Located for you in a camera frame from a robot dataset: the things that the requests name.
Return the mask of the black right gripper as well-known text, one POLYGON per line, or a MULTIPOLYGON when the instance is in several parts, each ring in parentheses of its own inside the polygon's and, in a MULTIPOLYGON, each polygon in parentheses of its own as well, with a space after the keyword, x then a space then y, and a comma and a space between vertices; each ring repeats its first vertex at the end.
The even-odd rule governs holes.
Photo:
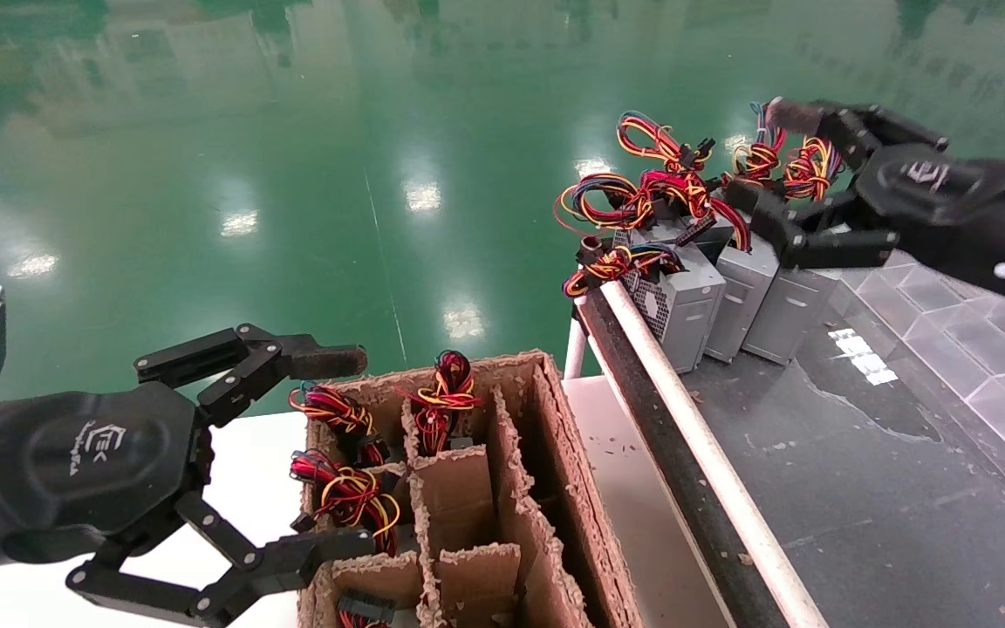
POLYGON ((770 127, 825 140, 847 167, 864 166, 855 191, 806 203, 747 179, 727 184, 723 199, 749 215, 779 267, 877 268, 898 246, 1005 297, 1005 160, 942 154, 945 135, 881 104, 775 97, 764 110, 770 127))

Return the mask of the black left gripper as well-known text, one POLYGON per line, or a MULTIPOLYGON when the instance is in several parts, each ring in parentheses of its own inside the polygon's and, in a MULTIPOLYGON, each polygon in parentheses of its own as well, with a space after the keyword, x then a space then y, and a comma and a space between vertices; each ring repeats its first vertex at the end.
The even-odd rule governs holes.
POLYGON ((284 380, 351 377, 367 365, 360 345, 241 324, 137 358, 147 384, 133 390, 0 402, 0 565, 97 551, 66 579, 88 603, 228 627, 262 597, 306 589, 320 565, 370 556, 375 541, 359 526, 255 546, 199 494, 213 460, 206 425, 226 426, 284 380), (211 375, 198 406, 173 390, 211 375), (122 572, 184 524, 228 560, 219 579, 198 590, 122 572))

